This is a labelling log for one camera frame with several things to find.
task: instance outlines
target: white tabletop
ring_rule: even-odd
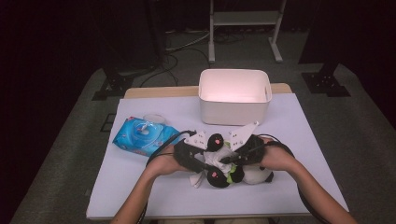
[[[165,117],[166,124],[179,131],[205,131],[207,136],[221,133],[227,138],[230,131],[238,128],[202,123],[197,96],[121,99],[106,155],[92,191],[87,218],[114,217],[144,170],[148,157],[119,149],[112,144],[112,140],[127,118],[143,118],[147,114]],[[347,210],[346,202],[294,93],[274,94],[263,124],[254,133],[269,133],[287,145],[319,184]],[[226,189],[216,189],[206,180],[196,189],[191,186],[189,175],[191,173],[178,172],[159,177],[148,200],[146,217],[273,217],[308,214],[294,180],[286,172],[275,172],[270,184],[238,183]]]

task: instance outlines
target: blue package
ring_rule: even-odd
[[[171,126],[130,117],[123,123],[113,143],[124,150],[150,156],[172,135],[179,133]]]

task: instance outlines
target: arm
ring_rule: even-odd
[[[280,147],[266,147],[261,166],[288,172],[297,182],[311,206],[326,220],[335,223],[357,223],[306,170],[306,168]]]
[[[173,146],[166,147],[161,156],[148,164],[111,223],[136,223],[149,200],[155,179],[160,175],[170,175],[175,171],[187,171],[175,161],[173,151]]]

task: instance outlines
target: person's left hand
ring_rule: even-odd
[[[178,164],[174,158],[175,149],[173,145],[169,145],[152,160],[145,169],[145,172],[150,172],[152,175],[170,175],[176,171],[189,171],[187,168]]]

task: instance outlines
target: gray carpet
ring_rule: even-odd
[[[335,76],[350,97],[310,93],[301,73],[317,72],[321,64],[298,64],[307,33],[279,34],[277,43],[283,63],[275,62],[267,41],[269,35],[249,34],[232,44],[217,44],[216,62],[211,67],[260,69],[269,75],[271,82],[288,83],[300,101],[352,216],[359,223],[394,223],[396,132],[357,77],[341,64]],[[198,35],[168,37],[168,48],[174,48]],[[205,42],[190,48],[207,55]],[[178,85],[198,85],[201,72],[208,68],[204,55],[196,50],[182,50],[173,55],[177,57],[177,66],[171,72],[177,77]],[[167,57],[163,66],[169,68],[175,62],[175,58]],[[133,87],[139,87],[149,76],[137,77]],[[105,78],[101,69],[92,74],[12,223],[107,223],[85,218],[109,136],[101,128],[106,116],[116,113],[120,99],[92,100]],[[169,73],[144,83],[144,87],[175,85]],[[281,217],[278,223],[317,222],[312,217]]]

